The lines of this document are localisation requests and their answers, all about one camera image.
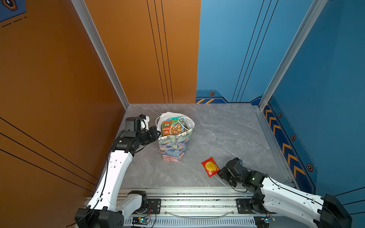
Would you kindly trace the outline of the floral paper gift bag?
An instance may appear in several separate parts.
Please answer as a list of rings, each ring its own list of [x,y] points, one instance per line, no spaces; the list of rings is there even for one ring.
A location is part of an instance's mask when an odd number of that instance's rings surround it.
[[[162,122],[173,117],[184,117],[185,131],[179,135],[161,135],[158,138],[158,144],[164,161],[180,162],[187,150],[195,128],[195,122],[193,119],[181,113],[166,112],[156,118],[157,129],[162,133]]]

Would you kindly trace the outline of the green noodle snack packet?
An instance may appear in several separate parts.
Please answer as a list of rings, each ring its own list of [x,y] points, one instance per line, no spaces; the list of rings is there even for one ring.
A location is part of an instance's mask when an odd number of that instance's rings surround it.
[[[184,117],[173,117],[162,122],[162,136],[179,135],[185,131]]]

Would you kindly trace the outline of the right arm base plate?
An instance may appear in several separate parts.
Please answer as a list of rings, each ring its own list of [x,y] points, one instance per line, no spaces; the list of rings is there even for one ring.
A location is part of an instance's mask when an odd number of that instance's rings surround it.
[[[239,214],[271,214],[263,206],[263,200],[238,198],[235,200]]]

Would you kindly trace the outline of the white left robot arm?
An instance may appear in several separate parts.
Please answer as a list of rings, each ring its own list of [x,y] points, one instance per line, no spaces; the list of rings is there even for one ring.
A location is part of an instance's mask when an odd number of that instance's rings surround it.
[[[155,126],[136,131],[121,131],[107,157],[106,169],[92,199],[75,214],[79,228],[121,228],[134,212],[149,210],[145,191],[131,191],[117,206],[117,198],[126,170],[140,146],[155,142],[160,136]]]

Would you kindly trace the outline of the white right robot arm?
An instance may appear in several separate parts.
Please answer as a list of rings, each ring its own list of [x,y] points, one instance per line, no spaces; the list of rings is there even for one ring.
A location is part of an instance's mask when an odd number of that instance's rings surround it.
[[[231,187],[240,184],[253,193],[250,202],[239,206],[239,213],[249,210],[259,214],[281,214],[311,228],[350,228],[352,217],[340,201],[330,194],[325,197],[302,192],[259,171],[242,166],[239,158],[227,162],[218,171]]]

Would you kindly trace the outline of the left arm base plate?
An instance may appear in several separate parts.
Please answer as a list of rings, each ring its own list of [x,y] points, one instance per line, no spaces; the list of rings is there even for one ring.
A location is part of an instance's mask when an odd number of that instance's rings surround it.
[[[147,203],[146,206],[142,206],[142,208],[135,210],[134,212],[132,212],[133,214],[149,214],[152,213],[153,215],[156,214],[160,214],[161,212],[161,203],[162,200],[161,199],[147,199]]]

